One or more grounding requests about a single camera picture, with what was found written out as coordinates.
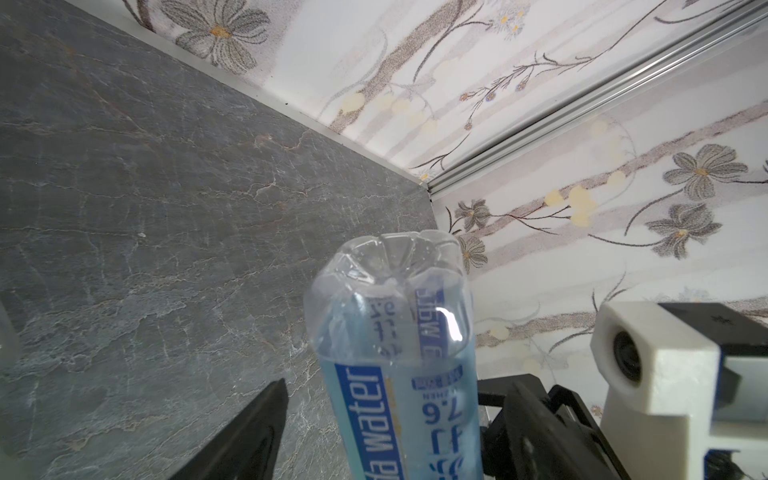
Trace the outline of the square clear blue cap bottle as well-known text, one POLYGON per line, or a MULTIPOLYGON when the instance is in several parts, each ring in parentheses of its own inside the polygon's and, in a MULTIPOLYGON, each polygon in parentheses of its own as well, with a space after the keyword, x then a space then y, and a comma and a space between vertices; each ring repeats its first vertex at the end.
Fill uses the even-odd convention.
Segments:
POLYGON ((482 477, 472 300, 453 235, 348 241, 304 317, 354 478, 482 477))

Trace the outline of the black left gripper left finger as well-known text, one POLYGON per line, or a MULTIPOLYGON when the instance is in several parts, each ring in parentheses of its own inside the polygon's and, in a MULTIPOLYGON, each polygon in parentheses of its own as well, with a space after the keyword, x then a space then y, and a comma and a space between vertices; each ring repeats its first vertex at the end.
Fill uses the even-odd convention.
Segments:
POLYGON ((288 404, 286 382, 269 383, 171 480, 271 479, 288 404))

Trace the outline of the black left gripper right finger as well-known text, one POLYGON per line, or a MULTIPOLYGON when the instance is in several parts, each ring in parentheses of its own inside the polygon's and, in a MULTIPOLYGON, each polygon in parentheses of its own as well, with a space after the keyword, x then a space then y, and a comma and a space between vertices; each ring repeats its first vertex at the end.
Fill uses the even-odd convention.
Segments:
POLYGON ((564 442, 515 432, 504 419, 518 479, 627 479, 629 474, 600 430, 597 444, 564 442))

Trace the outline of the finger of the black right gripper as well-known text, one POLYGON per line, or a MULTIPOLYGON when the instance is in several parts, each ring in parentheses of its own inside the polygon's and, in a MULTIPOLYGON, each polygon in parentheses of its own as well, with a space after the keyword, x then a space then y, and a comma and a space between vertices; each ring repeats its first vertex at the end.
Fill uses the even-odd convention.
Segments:
POLYGON ((500 407, 505 421, 520 434, 587 444, 600 440, 599 427, 576 392, 561 385, 546 390, 532 374, 479 380, 478 394, 481 405, 500 407))

